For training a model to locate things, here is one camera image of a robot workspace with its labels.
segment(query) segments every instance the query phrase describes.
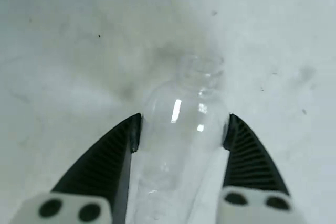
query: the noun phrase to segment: smudge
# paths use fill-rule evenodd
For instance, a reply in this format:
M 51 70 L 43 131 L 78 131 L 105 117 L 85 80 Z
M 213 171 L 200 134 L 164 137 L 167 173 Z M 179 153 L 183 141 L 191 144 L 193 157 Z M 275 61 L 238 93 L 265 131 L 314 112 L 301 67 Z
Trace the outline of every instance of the smudge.
M 296 76 L 291 78 L 290 86 L 294 89 L 297 89 L 308 83 L 310 80 L 312 80 L 315 74 L 316 74 L 315 68 L 313 68 L 312 66 L 304 66 L 299 69 Z
M 25 94 L 19 94 L 19 93 L 15 93 L 13 91 L 10 91 L 10 94 L 11 94 L 12 97 L 19 100 L 20 102 L 30 104 L 30 99 Z

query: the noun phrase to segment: dark stain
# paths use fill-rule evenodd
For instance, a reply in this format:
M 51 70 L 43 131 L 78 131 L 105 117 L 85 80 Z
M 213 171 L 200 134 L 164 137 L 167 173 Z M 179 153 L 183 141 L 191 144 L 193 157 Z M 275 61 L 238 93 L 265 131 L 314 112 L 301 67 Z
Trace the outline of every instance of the dark stain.
M 25 94 L 18 94 L 18 93 L 15 93 L 13 91 L 11 91 L 10 94 L 11 94 L 12 97 L 19 100 L 20 102 L 30 104 L 30 99 Z
M 11 64 L 11 63 L 14 63 L 14 62 L 17 62 L 19 60 L 23 60 L 24 58 L 25 58 L 24 55 L 19 55 L 19 56 L 13 57 L 11 59 L 4 60 L 3 62 L 0 62 L 0 67 L 3 67 L 5 65 L 8 65 L 8 64 Z
M 310 85 L 310 90 L 314 90 L 316 89 L 317 85 L 315 83 L 313 83 L 312 85 Z
M 316 69 L 312 66 L 304 66 L 299 70 L 299 76 L 297 78 L 298 84 L 305 84 L 310 81 L 316 73 Z
M 29 136 L 26 137 L 24 140 L 18 142 L 18 146 L 22 149 L 26 149 L 28 147 L 28 140 L 29 140 Z
M 120 92 L 120 95 L 125 100 L 132 100 L 135 95 L 135 84 L 129 83 Z
M 297 74 L 290 79 L 290 86 L 297 89 L 307 84 L 316 74 L 316 69 L 312 66 L 304 66 L 299 69 Z

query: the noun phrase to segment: bottle mouth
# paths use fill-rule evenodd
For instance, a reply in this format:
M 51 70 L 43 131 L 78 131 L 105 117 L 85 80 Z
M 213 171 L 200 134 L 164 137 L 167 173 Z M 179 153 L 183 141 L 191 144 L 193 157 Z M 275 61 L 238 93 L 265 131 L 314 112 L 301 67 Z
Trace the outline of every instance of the bottle mouth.
M 224 59 L 221 57 L 182 57 L 179 69 L 181 84 L 200 92 L 215 90 L 223 75 Z

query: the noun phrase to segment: plastic bottle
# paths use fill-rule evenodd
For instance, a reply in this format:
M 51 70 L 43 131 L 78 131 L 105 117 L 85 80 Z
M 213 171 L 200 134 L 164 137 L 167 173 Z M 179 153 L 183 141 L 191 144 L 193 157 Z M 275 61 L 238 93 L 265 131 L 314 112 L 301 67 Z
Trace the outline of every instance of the plastic bottle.
M 229 113 L 217 90 L 221 58 L 186 56 L 150 95 L 139 153 L 135 224 L 186 224 Z

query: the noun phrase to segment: screw hole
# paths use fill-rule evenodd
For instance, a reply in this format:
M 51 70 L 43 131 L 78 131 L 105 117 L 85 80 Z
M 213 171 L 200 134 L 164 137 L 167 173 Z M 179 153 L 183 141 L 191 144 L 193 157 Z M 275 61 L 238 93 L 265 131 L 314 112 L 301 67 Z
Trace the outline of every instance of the screw hole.
M 56 215 L 62 207 L 62 201 L 60 199 L 51 199 L 42 204 L 39 210 L 39 214 L 42 218 L 50 218 Z
M 271 208 L 289 211 L 289 204 L 279 197 L 269 197 L 266 201 L 266 205 Z
M 228 195 L 226 195 L 225 201 L 233 205 L 240 205 L 240 206 L 247 205 L 246 198 L 239 193 L 229 193 Z

